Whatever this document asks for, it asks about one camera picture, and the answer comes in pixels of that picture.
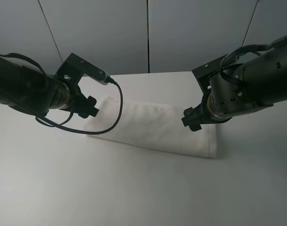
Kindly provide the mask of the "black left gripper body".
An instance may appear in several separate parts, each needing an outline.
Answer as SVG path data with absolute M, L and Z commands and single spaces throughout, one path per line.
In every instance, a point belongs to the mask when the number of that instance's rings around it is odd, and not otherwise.
M 81 118 L 96 117 L 99 109 L 95 107 L 97 100 L 92 96 L 85 97 L 79 86 L 70 89 L 69 109 Z

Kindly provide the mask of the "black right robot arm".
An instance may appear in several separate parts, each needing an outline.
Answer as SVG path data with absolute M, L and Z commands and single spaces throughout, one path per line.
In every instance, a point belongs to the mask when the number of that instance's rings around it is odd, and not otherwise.
M 184 110 L 183 125 L 198 131 L 204 124 L 219 124 L 255 113 L 287 100 L 287 44 L 222 69 L 216 59 L 192 71 L 203 96 L 196 107 Z

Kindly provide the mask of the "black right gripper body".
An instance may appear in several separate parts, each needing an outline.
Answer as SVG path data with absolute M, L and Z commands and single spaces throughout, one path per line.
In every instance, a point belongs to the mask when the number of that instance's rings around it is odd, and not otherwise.
M 195 108 L 185 109 L 182 123 L 185 127 L 189 127 L 191 131 L 202 129 L 201 125 L 206 124 L 221 124 L 230 120 L 230 118 L 218 118 L 214 116 L 206 105 L 199 104 Z

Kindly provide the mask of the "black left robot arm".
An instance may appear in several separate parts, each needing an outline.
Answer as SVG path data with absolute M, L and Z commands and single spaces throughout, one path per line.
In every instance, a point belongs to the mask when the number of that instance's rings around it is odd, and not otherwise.
M 102 78 L 99 68 L 71 53 L 55 75 L 47 74 L 32 59 L 21 54 L 0 54 L 0 87 L 21 104 L 46 116 L 50 109 L 95 117 L 97 100 L 85 97 L 79 81 L 84 74 Z

